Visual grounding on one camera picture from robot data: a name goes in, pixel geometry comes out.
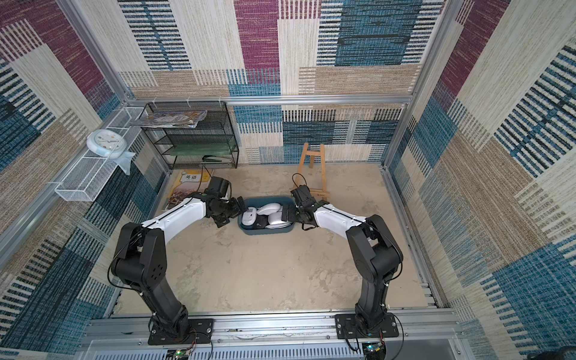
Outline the white slim mouse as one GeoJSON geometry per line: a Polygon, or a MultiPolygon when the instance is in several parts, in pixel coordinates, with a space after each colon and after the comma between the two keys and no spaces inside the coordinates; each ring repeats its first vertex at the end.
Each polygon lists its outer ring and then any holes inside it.
{"type": "Polygon", "coordinates": [[[291,226],[293,223],[282,219],[282,212],[276,212],[268,215],[266,229],[276,230],[291,226]]]}

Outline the silver mouse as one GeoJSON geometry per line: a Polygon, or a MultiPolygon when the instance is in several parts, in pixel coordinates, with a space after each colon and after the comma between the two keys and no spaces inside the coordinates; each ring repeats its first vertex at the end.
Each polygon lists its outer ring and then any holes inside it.
{"type": "Polygon", "coordinates": [[[252,228],[257,220],[257,209],[255,207],[248,207],[241,217],[241,224],[243,227],[252,228]]]}

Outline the white rounded mouse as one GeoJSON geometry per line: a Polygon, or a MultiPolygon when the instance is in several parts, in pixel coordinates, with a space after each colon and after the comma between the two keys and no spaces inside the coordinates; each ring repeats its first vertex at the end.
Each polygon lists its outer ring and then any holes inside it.
{"type": "Polygon", "coordinates": [[[282,213],[283,206],[278,202],[270,202],[256,210],[257,215],[268,216],[274,213],[282,213]]]}

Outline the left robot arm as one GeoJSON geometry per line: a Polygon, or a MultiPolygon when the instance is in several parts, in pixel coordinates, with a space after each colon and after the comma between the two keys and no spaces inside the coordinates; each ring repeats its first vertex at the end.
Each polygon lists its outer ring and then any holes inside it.
{"type": "Polygon", "coordinates": [[[121,228],[109,271],[139,294],[151,311],[151,328],[157,335],[182,344],[193,333],[188,309],[166,279],[167,243],[204,218],[221,228],[246,210],[244,199],[231,195],[231,183],[213,177],[204,191],[193,192],[171,210],[121,228]]]}

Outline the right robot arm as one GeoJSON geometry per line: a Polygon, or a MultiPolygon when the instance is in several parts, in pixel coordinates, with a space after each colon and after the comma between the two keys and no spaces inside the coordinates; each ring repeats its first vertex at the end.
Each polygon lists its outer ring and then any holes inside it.
{"type": "Polygon", "coordinates": [[[348,241],[355,268],[362,278],[354,322],[363,335],[381,332],[385,321],[391,318],[386,307],[389,285],[401,273],[404,262],[386,222],[377,214],[354,215],[317,200],[306,185],[291,190],[291,196],[295,204],[283,211],[289,222],[301,224],[304,231],[329,230],[348,241]]]}

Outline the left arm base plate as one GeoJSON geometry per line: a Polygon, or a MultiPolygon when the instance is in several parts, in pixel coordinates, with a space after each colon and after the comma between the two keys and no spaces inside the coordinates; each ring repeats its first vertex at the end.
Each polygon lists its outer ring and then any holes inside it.
{"type": "Polygon", "coordinates": [[[163,324],[155,316],[150,319],[148,345],[208,344],[212,339],[213,319],[186,319],[177,324],[163,324]]]}

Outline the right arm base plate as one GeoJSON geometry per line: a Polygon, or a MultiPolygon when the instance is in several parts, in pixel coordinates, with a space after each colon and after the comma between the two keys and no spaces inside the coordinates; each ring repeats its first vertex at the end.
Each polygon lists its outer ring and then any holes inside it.
{"type": "Polygon", "coordinates": [[[369,324],[352,313],[334,316],[337,338],[341,340],[354,340],[356,338],[397,338],[401,335],[399,322],[392,313],[385,313],[374,324],[369,324]]]}

